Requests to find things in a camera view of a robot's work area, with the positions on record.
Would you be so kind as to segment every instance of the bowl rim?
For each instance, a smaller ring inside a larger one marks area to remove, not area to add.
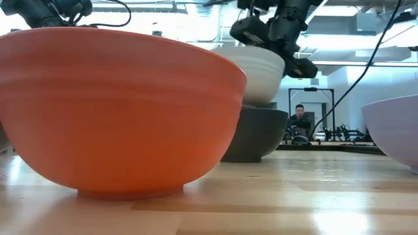
[[[402,96],[402,97],[395,97],[395,98],[390,98],[390,99],[383,99],[383,100],[380,100],[380,101],[374,101],[374,102],[371,102],[371,103],[368,103],[368,104],[364,105],[362,107],[362,110],[364,110],[366,107],[372,106],[373,104],[381,104],[381,103],[385,103],[387,101],[397,101],[397,100],[402,100],[402,99],[411,98],[411,97],[417,97],[417,99],[418,99],[418,94],[405,95],[405,96]]]
[[[228,60],[227,58],[223,57],[222,55],[212,52],[211,50],[205,50],[203,48],[199,48],[198,46],[194,46],[185,42],[180,42],[180,41],[172,40],[172,39],[166,39],[164,37],[158,37],[158,36],[153,36],[153,35],[146,35],[143,33],[134,33],[134,32],[128,32],[128,31],[111,30],[111,29],[97,29],[97,28],[92,28],[92,27],[42,27],[42,28],[34,28],[34,29],[25,29],[25,30],[15,31],[15,32],[7,33],[5,35],[1,35],[0,44],[2,40],[7,39],[9,37],[14,37],[15,35],[22,35],[22,36],[25,35],[28,38],[30,38],[30,34],[42,33],[44,31],[54,32],[54,33],[61,33],[61,32],[67,32],[67,31],[112,33],[112,34],[120,35],[120,36],[138,37],[138,38],[142,37],[142,38],[147,38],[147,39],[152,39],[152,40],[160,40],[161,42],[167,42],[167,43],[176,44],[179,46],[189,47],[194,50],[204,52],[212,57],[221,59],[222,61],[224,61],[224,63],[228,63],[229,65],[232,65],[233,67],[238,68],[242,72],[242,74],[244,74],[244,77],[247,82],[246,73],[238,65]]]

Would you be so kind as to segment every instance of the ceiling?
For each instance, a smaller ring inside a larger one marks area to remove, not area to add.
[[[309,28],[299,37],[298,44],[301,49],[295,57],[308,57],[319,61],[368,61],[379,33],[386,26],[397,1],[324,0],[319,7],[311,7],[307,18]],[[236,8],[236,2],[210,8],[202,7],[206,0],[124,2],[129,4],[134,13],[133,21],[121,30],[139,33],[161,30],[164,37],[206,49],[236,46],[237,42],[229,35],[229,30],[238,18],[246,17],[245,12]],[[114,24],[126,19],[125,14],[120,14],[126,13],[121,5],[93,0],[93,6],[95,12],[81,23]],[[417,7],[418,0],[404,0],[400,12],[416,10]],[[261,18],[267,21],[273,13],[274,9],[271,8],[270,12]],[[0,20],[5,22],[0,25],[0,34],[9,32],[10,28],[27,28],[18,16],[5,17],[0,14]],[[407,39],[415,39],[418,45],[418,37],[410,35]],[[398,38],[401,39],[397,41],[406,40],[405,37]],[[384,45],[381,45],[375,61],[417,61],[416,53],[412,54],[407,47],[396,47],[399,46],[397,43]],[[319,68],[324,75],[338,69],[337,66]]]
[[[300,36],[298,44],[301,49],[295,57],[308,57],[320,61],[368,61],[379,39],[379,33],[386,26],[386,21],[390,18],[397,1],[324,0],[319,7],[311,7],[307,18],[309,29]],[[230,36],[229,31],[238,18],[246,16],[245,12],[236,8],[236,2],[221,7],[203,8],[201,3],[206,0],[163,1],[152,4],[159,7],[148,10],[144,4],[141,4],[143,1],[125,2],[131,4],[130,7],[134,7],[135,11],[142,13],[152,11],[187,14],[193,18],[192,21],[198,22],[198,26],[192,28],[193,32],[201,36],[186,37],[185,41],[206,49],[236,46],[237,42]],[[404,1],[399,12],[416,9],[417,2],[417,0]],[[262,19],[267,21],[273,13],[274,9],[271,8],[268,15],[262,16]],[[411,55],[407,47],[382,45],[375,61],[405,61],[410,60]],[[320,66],[320,69],[324,75],[327,75],[338,67]]]

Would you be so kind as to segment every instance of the wooden surface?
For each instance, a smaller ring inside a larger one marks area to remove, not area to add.
[[[412,235],[417,193],[418,176],[388,157],[276,151],[262,163],[221,163],[183,193],[105,202],[0,157],[0,234]]]

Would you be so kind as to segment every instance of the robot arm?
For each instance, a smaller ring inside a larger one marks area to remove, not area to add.
[[[285,61],[285,74],[293,78],[315,78],[318,68],[309,59],[293,55],[300,47],[296,41],[308,25],[305,20],[311,5],[323,0],[238,0],[238,8],[249,9],[254,16],[238,20],[231,27],[231,36],[245,45],[265,48]],[[259,19],[262,12],[277,5],[274,17],[267,23]]]
[[[3,0],[0,8],[7,16],[19,14],[31,28],[37,28],[76,26],[75,17],[90,15],[93,5],[90,0]]]

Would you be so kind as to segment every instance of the ceiling light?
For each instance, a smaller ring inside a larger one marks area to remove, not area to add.
[[[312,61],[315,65],[365,66],[367,62],[359,61]]]
[[[375,62],[373,66],[378,67],[418,67],[418,63],[411,62]]]

